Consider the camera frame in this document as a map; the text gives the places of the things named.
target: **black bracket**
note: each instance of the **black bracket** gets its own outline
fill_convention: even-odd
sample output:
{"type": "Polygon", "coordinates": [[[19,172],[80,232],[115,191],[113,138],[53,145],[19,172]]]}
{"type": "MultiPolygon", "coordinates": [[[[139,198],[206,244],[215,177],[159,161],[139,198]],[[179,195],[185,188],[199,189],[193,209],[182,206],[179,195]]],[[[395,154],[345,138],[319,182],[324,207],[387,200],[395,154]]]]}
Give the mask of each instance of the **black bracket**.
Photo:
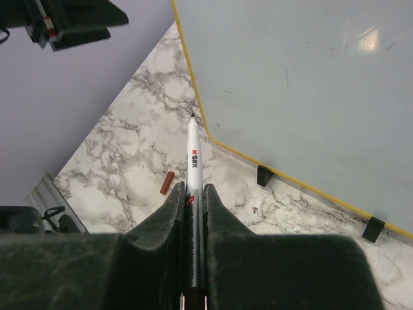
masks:
{"type": "Polygon", "coordinates": [[[372,216],[367,223],[366,229],[364,230],[362,237],[374,243],[379,237],[380,232],[384,228],[384,226],[385,222],[372,216]]]}
{"type": "Polygon", "coordinates": [[[257,169],[257,184],[265,187],[271,180],[274,173],[263,166],[258,166],[257,169]]]}

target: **white marble countertop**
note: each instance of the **white marble countertop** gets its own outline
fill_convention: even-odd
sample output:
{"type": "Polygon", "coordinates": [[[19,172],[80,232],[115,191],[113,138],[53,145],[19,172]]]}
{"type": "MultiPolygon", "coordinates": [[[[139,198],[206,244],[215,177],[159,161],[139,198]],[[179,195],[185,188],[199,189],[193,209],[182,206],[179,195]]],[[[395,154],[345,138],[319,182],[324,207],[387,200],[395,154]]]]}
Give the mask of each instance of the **white marble countertop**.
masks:
{"type": "MultiPolygon", "coordinates": [[[[173,24],[55,179],[92,233],[126,232],[164,202],[168,171],[185,180],[188,117],[201,117],[173,24]]],[[[280,180],[263,189],[256,168],[201,131],[205,183],[255,233],[338,233],[364,250],[387,309],[413,309],[413,242],[384,230],[361,238],[366,220],[280,180]]]]}

